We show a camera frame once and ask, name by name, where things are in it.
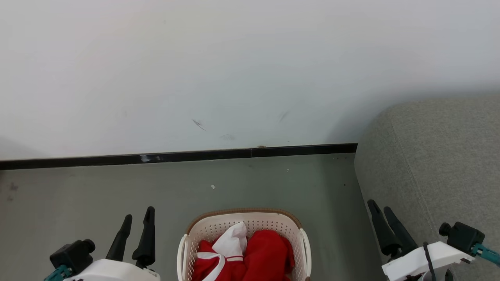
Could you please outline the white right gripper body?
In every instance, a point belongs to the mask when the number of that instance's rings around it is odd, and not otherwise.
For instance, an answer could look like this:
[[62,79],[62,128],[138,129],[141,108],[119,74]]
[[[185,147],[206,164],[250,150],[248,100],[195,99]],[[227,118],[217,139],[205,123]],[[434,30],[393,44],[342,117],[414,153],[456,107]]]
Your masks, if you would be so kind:
[[450,265],[471,263],[473,260],[474,257],[439,241],[382,265],[382,270],[390,281],[405,281],[409,276],[416,277],[418,281],[432,281],[432,265],[436,281],[444,281]]

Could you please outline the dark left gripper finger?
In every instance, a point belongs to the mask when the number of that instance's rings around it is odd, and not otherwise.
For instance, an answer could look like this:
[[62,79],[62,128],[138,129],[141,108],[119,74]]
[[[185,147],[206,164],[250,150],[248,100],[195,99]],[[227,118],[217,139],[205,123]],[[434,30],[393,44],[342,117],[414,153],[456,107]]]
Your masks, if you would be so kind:
[[132,259],[142,270],[155,263],[155,208],[153,206],[149,206],[146,210],[143,231]]
[[123,261],[127,239],[130,235],[130,230],[132,229],[132,215],[126,215],[123,224],[116,234],[114,241],[106,255],[106,259]]

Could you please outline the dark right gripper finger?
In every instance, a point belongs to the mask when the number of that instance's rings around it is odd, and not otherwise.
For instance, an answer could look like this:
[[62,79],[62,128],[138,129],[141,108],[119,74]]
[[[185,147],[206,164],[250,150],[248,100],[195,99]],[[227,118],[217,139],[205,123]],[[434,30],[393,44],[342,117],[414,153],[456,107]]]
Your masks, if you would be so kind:
[[389,227],[399,240],[400,255],[406,255],[417,249],[419,246],[389,206],[384,207],[384,214],[386,216],[386,221],[389,223]]
[[368,200],[367,205],[382,254],[390,258],[399,258],[401,253],[400,241],[386,222],[382,210],[373,199]]

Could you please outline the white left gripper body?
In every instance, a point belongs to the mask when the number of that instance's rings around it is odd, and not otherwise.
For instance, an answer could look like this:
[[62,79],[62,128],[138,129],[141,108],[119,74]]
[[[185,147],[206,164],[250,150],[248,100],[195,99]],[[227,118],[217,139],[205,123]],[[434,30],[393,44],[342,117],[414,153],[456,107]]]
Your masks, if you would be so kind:
[[160,281],[160,275],[131,263],[101,259],[65,281]]

